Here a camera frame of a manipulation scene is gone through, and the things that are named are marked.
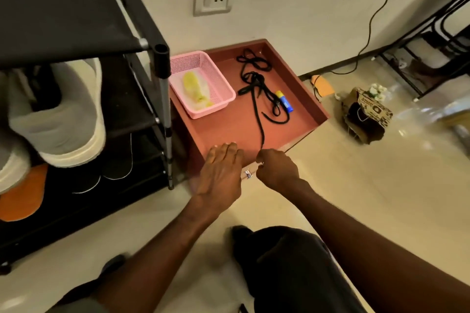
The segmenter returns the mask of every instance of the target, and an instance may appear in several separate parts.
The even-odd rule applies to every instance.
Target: gray sneaker
[[[6,74],[0,72],[0,194],[19,184],[31,166],[20,137],[8,129],[7,85]]]
[[[9,124],[39,155],[55,167],[91,161],[104,147],[101,110],[101,64],[97,58],[52,64],[62,93],[56,107],[35,112],[20,82],[20,70],[9,77]]]

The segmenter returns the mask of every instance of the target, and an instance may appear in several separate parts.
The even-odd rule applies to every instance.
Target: red tray
[[[262,56],[273,65],[270,72],[257,72],[264,75],[265,83],[271,91],[280,90],[284,93],[294,109],[287,124],[273,124],[261,115],[261,112],[264,112],[274,118],[272,103],[264,94],[257,99],[266,137],[263,148],[286,151],[326,121],[329,115],[267,40],[239,43],[206,51],[236,92],[247,85],[240,78],[243,64],[235,59],[243,54],[245,48],[252,49],[256,55]],[[253,70],[255,69],[252,65],[247,65],[245,68],[245,72]],[[249,169],[251,173],[256,171],[257,166],[253,163],[261,147],[261,133],[250,93],[237,95],[226,108],[195,120],[189,117],[171,88],[170,98],[174,111],[173,127],[184,144],[186,150],[184,156],[188,161],[186,171],[190,176],[199,172],[203,159],[213,145],[230,142],[235,142],[239,148],[244,149],[244,166],[247,167],[244,170]],[[286,115],[282,111],[276,120],[282,121],[285,118]]]

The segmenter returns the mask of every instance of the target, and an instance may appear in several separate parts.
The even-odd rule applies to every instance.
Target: hand
[[[256,156],[256,162],[262,163],[256,171],[256,177],[282,195],[289,190],[288,186],[292,180],[300,178],[296,164],[282,151],[261,150]]]
[[[201,170],[196,198],[203,202],[209,214],[218,217],[242,193],[241,172],[243,150],[237,144],[212,147]]]

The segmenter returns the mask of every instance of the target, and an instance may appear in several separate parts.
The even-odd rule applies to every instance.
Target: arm
[[[197,194],[94,294],[109,313],[155,310],[198,237],[240,196],[242,160],[236,144],[209,151]]]
[[[320,197],[283,152],[261,150],[257,161],[257,177],[305,215],[377,313],[470,312],[469,286]]]

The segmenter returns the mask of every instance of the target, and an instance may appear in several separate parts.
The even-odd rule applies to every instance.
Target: glue stick
[[[282,92],[280,90],[278,90],[276,93],[277,97],[280,99],[280,101],[284,104],[284,106],[286,107],[287,111],[290,113],[294,110],[294,108],[292,108],[292,106],[289,104],[289,102],[287,101],[286,97],[284,94],[282,94]]]

